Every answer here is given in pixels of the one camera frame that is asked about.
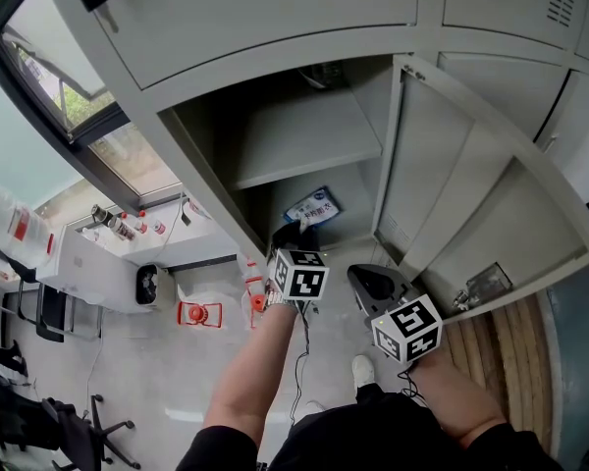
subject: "person in black pants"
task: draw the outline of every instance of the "person in black pants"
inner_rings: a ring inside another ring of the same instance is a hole
[[[22,357],[20,346],[15,340],[13,340],[13,345],[8,349],[0,347],[0,364],[28,377],[27,363]]]
[[[212,395],[203,429],[178,471],[253,471],[277,393],[297,310],[273,304]],[[296,423],[269,469],[561,470],[531,432],[516,432],[500,406],[439,350],[410,372],[428,408],[375,384],[371,361],[353,359],[356,404],[317,402]]]

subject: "green foliage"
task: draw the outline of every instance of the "green foliage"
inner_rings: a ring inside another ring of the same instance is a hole
[[[89,102],[79,96],[67,85],[64,85],[64,93],[66,96],[66,112],[68,114],[68,120],[74,127],[78,126],[81,122],[85,122],[92,115],[99,112],[101,109],[114,101],[114,97],[111,95],[111,93],[105,92],[93,101]],[[59,108],[61,108],[61,98],[59,95],[55,96],[54,102]]]

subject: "transparent plastic container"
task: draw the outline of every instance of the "transparent plastic container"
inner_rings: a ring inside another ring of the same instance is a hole
[[[0,185],[0,250],[29,269],[50,258],[52,234],[44,220]]]

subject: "tiled floor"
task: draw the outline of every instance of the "tiled floor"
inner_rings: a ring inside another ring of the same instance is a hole
[[[318,305],[319,313],[309,318],[310,356],[305,363],[299,406],[310,399],[327,407],[353,403],[350,362],[361,352],[373,358],[384,389],[397,391],[402,387],[393,361],[372,347],[372,336],[363,324],[347,281],[348,266],[369,263],[372,255],[372,243],[327,253],[330,280],[325,298]],[[85,408],[87,377],[100,350],[89,392],[101,393],[105,398],[101,409],[103,425],[127,418],[135,422],[135,430],[121,430],[114,440],[144,470],[176,467],[201,427],[220,372],[249,334],[241,314],[242,284],[236,263],[179,273],[177,282],[193,298],[222,302],[226,329],[179,326],[176,310],[170,309],[133,316],[108,312],[102,349],[100,342],[43,340],[22,321],[14,322],[10,330],[25,353],[30,378],[36,379],[36,393],[28,390],[27,395],[53,396],[73,403],[79,411]],[[33,295],[27,295],[27,304],[32,301]],[[284,378],[268,417],[260,460],[270,462],[288,433],[295,399],[295,359],[303,349],[302,324],[298,322]],[[115,460],[112,469],[125,468]]]

